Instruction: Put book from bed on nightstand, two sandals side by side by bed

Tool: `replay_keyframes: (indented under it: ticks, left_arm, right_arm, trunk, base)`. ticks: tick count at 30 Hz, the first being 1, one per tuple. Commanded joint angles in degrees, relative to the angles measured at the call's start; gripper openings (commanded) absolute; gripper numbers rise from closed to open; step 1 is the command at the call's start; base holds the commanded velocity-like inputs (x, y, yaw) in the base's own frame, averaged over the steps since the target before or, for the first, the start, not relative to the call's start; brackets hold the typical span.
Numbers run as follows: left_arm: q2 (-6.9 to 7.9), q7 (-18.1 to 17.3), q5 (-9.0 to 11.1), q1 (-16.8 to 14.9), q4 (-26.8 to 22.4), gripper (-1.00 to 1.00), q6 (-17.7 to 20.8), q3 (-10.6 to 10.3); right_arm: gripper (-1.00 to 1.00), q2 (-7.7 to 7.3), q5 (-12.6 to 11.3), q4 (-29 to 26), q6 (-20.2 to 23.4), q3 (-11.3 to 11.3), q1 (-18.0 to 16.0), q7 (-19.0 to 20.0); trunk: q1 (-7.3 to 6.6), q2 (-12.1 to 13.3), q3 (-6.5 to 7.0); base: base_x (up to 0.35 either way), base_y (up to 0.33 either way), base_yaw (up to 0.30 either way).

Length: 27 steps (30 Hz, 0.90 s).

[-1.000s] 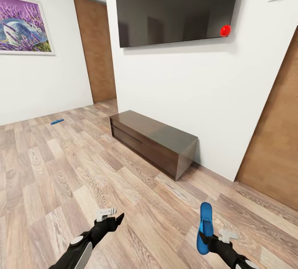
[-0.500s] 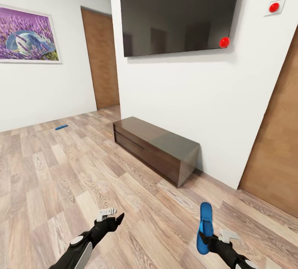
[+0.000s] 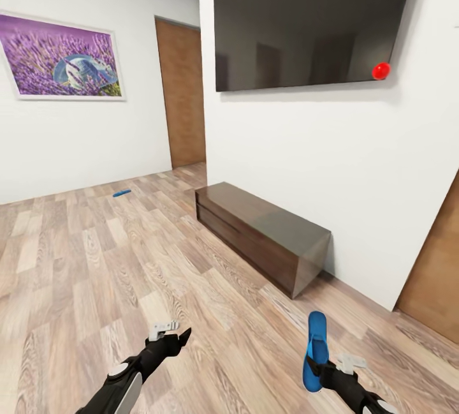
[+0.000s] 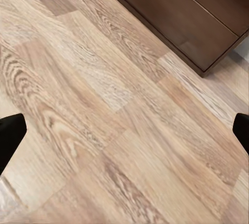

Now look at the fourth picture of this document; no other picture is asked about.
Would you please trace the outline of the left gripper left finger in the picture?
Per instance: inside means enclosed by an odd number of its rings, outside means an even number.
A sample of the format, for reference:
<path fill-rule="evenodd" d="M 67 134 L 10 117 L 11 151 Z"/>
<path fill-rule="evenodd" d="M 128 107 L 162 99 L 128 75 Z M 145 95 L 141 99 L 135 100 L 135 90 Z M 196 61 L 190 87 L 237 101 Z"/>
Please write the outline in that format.
<path fill-rule="evenodd" d="M 0 119 L 0 175 L 27 133 L 23 113 Z"/>

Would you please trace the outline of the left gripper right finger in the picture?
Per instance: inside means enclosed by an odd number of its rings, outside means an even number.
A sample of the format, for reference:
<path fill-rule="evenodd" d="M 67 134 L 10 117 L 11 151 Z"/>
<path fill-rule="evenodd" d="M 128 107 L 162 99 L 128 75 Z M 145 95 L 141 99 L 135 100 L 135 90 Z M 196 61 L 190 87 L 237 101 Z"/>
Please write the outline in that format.
<path fill-rule="evenodd" d="M 249 115 L 237 113 L 232 131 L 249 155 Z"/>

